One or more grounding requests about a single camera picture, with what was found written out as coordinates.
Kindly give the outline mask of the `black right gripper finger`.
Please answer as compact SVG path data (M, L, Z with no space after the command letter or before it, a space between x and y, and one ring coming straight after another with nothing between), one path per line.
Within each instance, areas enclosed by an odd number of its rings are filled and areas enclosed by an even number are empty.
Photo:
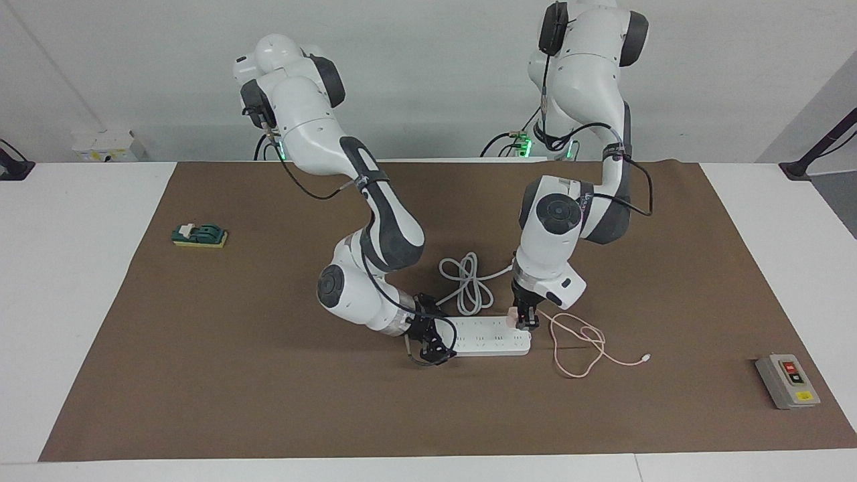
M458 329L455 324L447 318L435 318L433 323L437 341L432 342L432 356L456 357L458 355L456 349Z
M409 341L409 360L417 366L440 366L448 360L448 347L443 343L422 343L416 353L415 343Z

